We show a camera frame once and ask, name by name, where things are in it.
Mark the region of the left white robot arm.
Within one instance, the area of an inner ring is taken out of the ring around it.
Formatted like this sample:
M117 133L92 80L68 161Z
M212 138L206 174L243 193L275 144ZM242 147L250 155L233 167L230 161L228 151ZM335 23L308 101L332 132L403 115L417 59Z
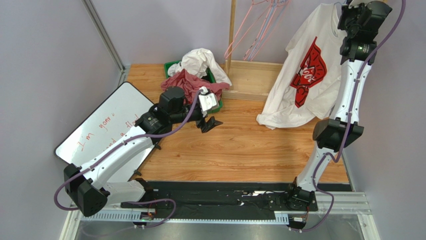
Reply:
M195 122L202 133L221 125L214 117L207 119L208 112L218 106L216 94L205 86L195 92L192 101L181 87L168 87L158 103L112 146L88 162L80 165L72 162L64 168L64 182L54 194L56 206L90 217L108 205L139 205L149 190L143 180L109 182L109 179L136 155L176 133L187 122Z

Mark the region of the white t-shirt red print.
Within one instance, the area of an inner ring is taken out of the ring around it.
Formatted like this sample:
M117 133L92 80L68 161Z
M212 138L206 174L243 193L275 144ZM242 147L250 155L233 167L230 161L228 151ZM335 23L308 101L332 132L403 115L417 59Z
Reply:
M330 115L341 82L340 48L346 32L338 29L334 3L322 3L293 35L282 68L257 115L269 129L296 128Z

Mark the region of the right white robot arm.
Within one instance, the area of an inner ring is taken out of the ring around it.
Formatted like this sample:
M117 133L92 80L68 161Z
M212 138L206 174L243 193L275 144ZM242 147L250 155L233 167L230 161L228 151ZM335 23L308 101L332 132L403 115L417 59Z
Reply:
M382 46L375 37L392 8L380 0L366 3L350 0L341 10L337 28L345 31L346 37L340 47L340 88L329 118L315 125L313 152L294 180L297 190L314 192L328 163L337 162L343 149L364 132L364 127L359 125L363 87Z

